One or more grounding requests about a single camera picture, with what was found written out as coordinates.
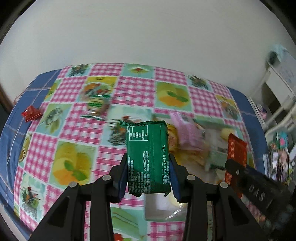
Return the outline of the red patterned packet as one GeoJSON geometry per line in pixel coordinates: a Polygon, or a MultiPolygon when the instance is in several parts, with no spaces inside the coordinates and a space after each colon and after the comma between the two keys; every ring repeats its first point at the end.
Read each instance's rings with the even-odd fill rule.
{"type": "MultiPolygon", "coordinates": [[[[228,136],[227,160],[232,160],[243,167],[247,165],[247,143],[236,137],[233,133],[228,136]]],[[[237,187],[238,175],[236,171],[231,173],[225,165],[225,182],[235,191],[238,198],[241,199],[242,193],[237,187]]]]}

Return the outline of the yellow pudding cup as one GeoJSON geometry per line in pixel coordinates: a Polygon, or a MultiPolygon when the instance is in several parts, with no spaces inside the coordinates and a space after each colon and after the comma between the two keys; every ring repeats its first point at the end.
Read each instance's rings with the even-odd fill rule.
{"type": "Polygon", "coordinates": [[[220,132],[220,137],[224,139],[225,141],[228,141],[229,135],[233,134],[236,135],[236,130],[232,128],[222,128],[220,132]]]}

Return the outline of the purple snack packet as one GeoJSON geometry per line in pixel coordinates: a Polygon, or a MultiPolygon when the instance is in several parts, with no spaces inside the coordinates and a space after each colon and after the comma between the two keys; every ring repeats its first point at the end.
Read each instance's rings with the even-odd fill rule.
{"type": "Polygon", "coordinates": [[[185,121],[178,112],[170,113],[171,121],[177,129],[179,146],[183,150],[202,151],[205,145],[205,130],[199,129],[189,118],[185,121]]]}

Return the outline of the yellow soft bread packet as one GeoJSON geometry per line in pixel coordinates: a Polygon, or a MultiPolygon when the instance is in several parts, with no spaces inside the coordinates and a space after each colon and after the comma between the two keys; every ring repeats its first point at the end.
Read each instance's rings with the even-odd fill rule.
{"type": "Polygon", "coordinates": [[[179,139],[177,129],[167,123],[168,128],[168,144],[170,153],[174,153],[178,149],[179,139]]]}

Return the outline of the dark green snack packet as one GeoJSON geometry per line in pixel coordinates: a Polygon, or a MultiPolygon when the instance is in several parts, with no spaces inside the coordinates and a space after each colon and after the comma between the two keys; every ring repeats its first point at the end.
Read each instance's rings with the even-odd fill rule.
{"type": "Polygon", "coordinates": [[[169,194],[170,157],[168,127],[165,121],[119,122],[125,128],[128,192],[169,194]]]}

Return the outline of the dark red nice snack packet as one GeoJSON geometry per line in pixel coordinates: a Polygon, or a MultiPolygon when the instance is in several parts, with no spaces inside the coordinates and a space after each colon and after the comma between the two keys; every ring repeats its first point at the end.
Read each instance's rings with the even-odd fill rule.
{"type": "Polygon", "coordinates": [[[43,113],[38,108],[31,105],[23,111],[21,115],[25,119],[25,122],[29,122],[40,119],[43,116],[43,113]]]}

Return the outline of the green-edged clear biscuit packet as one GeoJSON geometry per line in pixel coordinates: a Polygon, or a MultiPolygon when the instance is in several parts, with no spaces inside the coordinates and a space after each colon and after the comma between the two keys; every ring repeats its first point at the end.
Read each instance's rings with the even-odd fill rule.
{"type": "Polygon", "coordinates": [[[86,98],[86,111],[81,114],[82,118],[94,118],[103,121],[111,102],[111,95],[91,95],[86,98]]]}

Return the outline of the light teal snack packet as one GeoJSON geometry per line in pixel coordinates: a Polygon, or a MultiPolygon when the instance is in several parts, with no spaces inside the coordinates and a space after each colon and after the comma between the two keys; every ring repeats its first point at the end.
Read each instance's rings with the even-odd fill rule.
{"type": "Polygon", "coordinates": [[[205,170],[210,169],[225,169],[225,163],[227,161],[227,154],[219,151],[210,151],[205,162],[205,170]]]}

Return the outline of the orange barcode bread packet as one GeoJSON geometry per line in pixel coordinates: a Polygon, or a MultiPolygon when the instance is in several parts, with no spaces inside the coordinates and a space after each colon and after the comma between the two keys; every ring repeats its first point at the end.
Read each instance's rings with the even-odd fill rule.
{"type": "Polygon", "coordinates": [[[200,166],[205,166],[206,159],[209,154],[210,146],[203,142],[203,147],[201,150],[185,150],[181,149],[178,145],[178,149],[173,154],[179,165],[185,166],[186,164],[198,164],[200,166]]]}

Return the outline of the colourful clutter pile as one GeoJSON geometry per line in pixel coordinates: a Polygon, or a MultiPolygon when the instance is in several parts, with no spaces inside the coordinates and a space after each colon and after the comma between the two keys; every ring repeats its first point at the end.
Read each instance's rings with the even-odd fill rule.
{"type": "Polygon", "coordinates": [[[295,160],[290,157],[288,151],[288,133],[275,132],[268,143],[267,176],[284,186],[288,186],[293,180],[295,160]]]}

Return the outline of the white tray with teal rim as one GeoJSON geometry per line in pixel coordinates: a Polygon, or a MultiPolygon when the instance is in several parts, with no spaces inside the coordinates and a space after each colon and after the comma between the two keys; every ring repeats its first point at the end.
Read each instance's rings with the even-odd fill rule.
{"type": "MultiPolygon", "coordinates": [[[[204,149],[202,151],[175,148],[174,157],[178,165],[184,166],[189,174],[195,175],[205,183],[219,184],[225,180],[225,163],[227,160],[228,140],[222,135],[234,135],[243,139],[240,128],[223,123],[215,123],[204,118],[194,119],[204,130],[204,149]]],[[[147,194],[144,201],[145,220],[152,222],[174,222],[186,219],[187,204],[179,203],[173,192],[163,194],[147,194]]]]}

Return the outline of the white wooden shelf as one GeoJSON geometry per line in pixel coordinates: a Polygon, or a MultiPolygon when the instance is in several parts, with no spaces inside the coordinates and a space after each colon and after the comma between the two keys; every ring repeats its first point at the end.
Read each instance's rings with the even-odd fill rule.
{"type": "Polygon", "coordinates": [[[273,45],[266,58],[264,76],[248,100],[266,135],[281,128],[289,131],[295,128],[295,58],[284,46],[273,45]],[[266,116],[262,114],[267,104],[254,99],[264,86],[267,86],[280,104],[274,113],[268,111],[266,116]]]}

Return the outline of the pink checkered picture tablecloth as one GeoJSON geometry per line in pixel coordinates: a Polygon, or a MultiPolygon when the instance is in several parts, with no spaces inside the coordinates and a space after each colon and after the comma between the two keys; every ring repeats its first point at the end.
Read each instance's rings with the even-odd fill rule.
{"type": "Polygon", "coordinates": [[[252,111],[246,96],[225,85],[146,65],[98,63],[61,70],[41,106],[43,116],[29,121],[14,182],[15,214],[34,230],[71,181],[80,185],[107,174],[126,151],[120,121],[165,120],[177,111],[246,128],[252,111]],[[86,98],[111,95],[104,120],[82,118],[86,98]]]}

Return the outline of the blue plaid bed cover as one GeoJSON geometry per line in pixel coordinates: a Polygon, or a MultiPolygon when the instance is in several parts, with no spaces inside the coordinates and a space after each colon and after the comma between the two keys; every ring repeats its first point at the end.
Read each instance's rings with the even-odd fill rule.
{"type": "Polygon", "coordinates": [[[60,69],[38,75],[21,94],[13,107],[1,132],[1,203],[7,208],[14,207],[14,181],[18,158],[29,123],[21,113],[30,105],[39,108],[50,87],[57,79],[60,69]]]}

